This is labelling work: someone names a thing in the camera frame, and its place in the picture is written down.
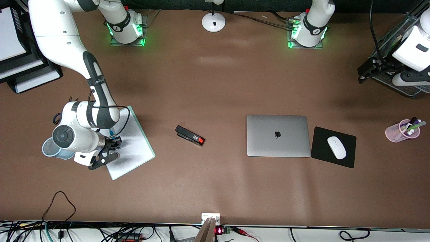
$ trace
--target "mouse pad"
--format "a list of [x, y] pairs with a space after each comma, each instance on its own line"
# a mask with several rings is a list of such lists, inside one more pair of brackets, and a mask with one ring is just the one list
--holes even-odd
[[[340, 139], [347, 152], [347, 156], [341, 160], [335, 157], [327, 142], [327, 139], [332, 136], [336, 136]], [[310, 156], [321, 161], [328, 161], [345, 167], [354, 168], [356, 142], [357, 137], [353, 135], [315, 127]]]

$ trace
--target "brown table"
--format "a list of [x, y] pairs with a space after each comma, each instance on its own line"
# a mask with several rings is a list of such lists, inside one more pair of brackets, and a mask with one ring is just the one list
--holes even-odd
[[[115, 101], [133, 107], [157, 155], [116, 181], [41, 152], [69, 96], [87, 98], [80, 74], [63, 68], [62, 79], [23, 94], [0, 85], [1, 219], [40, 219], [63, 190], [73, 220], [198, 223], [217, 212], [230, 224], [430, 228], [430, 128], [401, 143], [384, 135], [404, 118], [430, 121], [430, 96], [358, 84], [373, 48], [368, 15], [335, 14], [323, 50], [290, 50], [285, 31], [231, 14], [224, 30], [206, 32], [204, 14], [161, 11], [145, 47], [110, 47], [100, 13], [75, 14]], [[377, 34], [401, 19], [376, 15]], [[247, 157], [247, 114], [305, 115], [311, 138], [315, 126], [355, 135], [355, 168]], [[206, 144], [178, 138], [178, 124]], [[58, 197], [47, 219], [71, 212]]]

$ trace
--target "white mouse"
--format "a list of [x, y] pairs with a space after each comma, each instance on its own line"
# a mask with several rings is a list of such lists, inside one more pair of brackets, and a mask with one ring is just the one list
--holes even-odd
[[347, 151], [345, 150], [345, 147], [339, 138], [332, 136], [327, 139], [327, 142], [329, 143], [330, 149], [332, 149], [333, 154], [338, 160], [341, 160], [347, 156]]

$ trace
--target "laptop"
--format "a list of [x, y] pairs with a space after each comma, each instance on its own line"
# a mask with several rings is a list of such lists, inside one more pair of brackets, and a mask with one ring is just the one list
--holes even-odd
[[310, 157], [306, 116], [247, 115], [248, 156]]

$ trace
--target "white lamp base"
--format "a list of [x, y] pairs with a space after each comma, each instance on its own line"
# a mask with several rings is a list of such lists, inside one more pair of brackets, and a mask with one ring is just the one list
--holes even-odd
[[209, 32], [221, 31], [225, 26], [225, 18], [220, 13], [208, 13], [202, 19], [203, 28]]

